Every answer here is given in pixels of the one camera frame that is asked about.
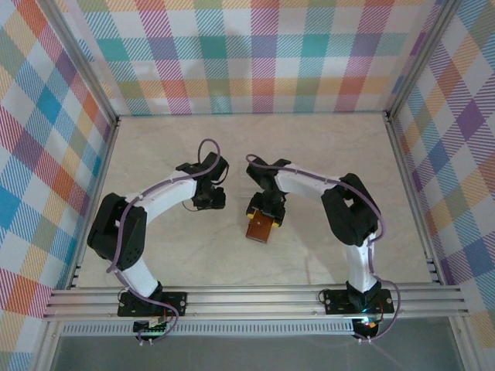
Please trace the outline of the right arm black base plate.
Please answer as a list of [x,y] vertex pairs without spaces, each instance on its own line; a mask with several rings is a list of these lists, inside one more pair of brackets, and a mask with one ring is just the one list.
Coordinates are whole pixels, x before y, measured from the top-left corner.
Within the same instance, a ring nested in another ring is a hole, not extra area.
[[319,298],[327,315],[393,314],[394,303],[388,289],[371,293],[324,289]]

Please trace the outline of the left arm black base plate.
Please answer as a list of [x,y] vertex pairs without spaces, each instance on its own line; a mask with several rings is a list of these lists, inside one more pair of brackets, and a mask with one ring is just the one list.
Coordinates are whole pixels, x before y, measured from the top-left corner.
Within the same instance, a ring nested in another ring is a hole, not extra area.
[[161,302],[174,307],[179,316],[186,314],[187,293],[186,292],[159,292],[154,294],[148,301],[136,297],[129,292],[123,292],[118,297],[118,317],[159,317],[166,315],[174,316],[170,308],[151,303],[151,301]]

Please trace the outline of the wide aluminium mounting rail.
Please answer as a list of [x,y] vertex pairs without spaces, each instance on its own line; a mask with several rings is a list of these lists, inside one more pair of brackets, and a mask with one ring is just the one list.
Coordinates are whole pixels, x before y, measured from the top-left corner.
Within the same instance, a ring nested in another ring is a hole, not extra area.
[[[318,285],[191,286],[166,287],[186,292],[187,320],[320,319],[326,312]],[[122,289],[73,288],[56,290],[45,310],[45,320],[115,320]],[[391,290],[396,315],[401,318],[457,317],[468,315],[457,286],[400,284]]]

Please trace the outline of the aluminium frame post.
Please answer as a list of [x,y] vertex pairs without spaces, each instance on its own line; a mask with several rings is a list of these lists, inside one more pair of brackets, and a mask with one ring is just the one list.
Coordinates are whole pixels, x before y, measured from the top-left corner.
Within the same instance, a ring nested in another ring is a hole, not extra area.
[[61,43],[67,50],[67,54],[72,60],[76,70],[82,76],[88,89],[93,94],[96,103],[103,111],[105,117],[114,126],[118,126],[119,116],[115,113],[111,103],[101,87],[97,75],[91,67],[88,59],[82,52],[77,39],[73,36],[70,27],[67,25],[62,12],[59,10],[55,0],[36,0],[49,23],[54,28]]
[[425,0],[393,74],[391,92],[384,104],[384,117],[392,122],[404,106],[427,62],[432,57],[463,0]]

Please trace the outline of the aluminium side rail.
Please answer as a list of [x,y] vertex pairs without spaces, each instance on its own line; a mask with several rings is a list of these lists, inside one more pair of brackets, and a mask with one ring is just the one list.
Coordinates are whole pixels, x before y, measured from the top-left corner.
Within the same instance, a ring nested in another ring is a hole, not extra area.
[[401,175],[401,180],[405,189],[409,207],[411,209],[411,214],[415,222],[415,227],[421,241],[422,249],[424,251],[426,265],[428,267],[428,270],[430,271],[430,276],[432,277],[432,281],[434,283],[446,285],[442,267],[433,246],[426,219],[422,214],[418,192],[415,188],[412,175],[409,172],[406,157],[404,151],[401,148],[399,136],[394,126],[393,119],[387,111],[384,111],[382,113],[382,116],[387,136],[389,138],[392,151],[394,153],[395,161],[397,162],[399,173]]
[[73,253],[70,255],[70,264],[67,271],[61,276],[62,281],[60,287],[63,290],[70,290],[76,280],[76,270],[83,262],[85,251],[87,249],[87,237],[90,232],[90,228],[96,216],[101,192],[104,186],[104,181],[108,173],[108,167],[111,162],[111,156],[115,147],[115,143],[118,136],[118,131],[121,123],[121,117],[117,116],[114,121],[111,122],[111,130],[109,131],[108,144],[102,155],[101,166],[98,170],[94,190],[90,194],[90,203],[87,209],[87,214],[84,217],[83,228],[77,237],[77,244],[73,249]]

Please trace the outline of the brown leather card holder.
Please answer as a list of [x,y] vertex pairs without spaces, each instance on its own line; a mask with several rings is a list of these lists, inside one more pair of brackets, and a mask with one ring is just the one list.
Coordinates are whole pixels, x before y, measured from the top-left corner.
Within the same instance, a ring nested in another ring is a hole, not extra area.
[[250,218],[245,236],[249,240],[267,243],[271,234],[272,219],[263,214],[255,213]]

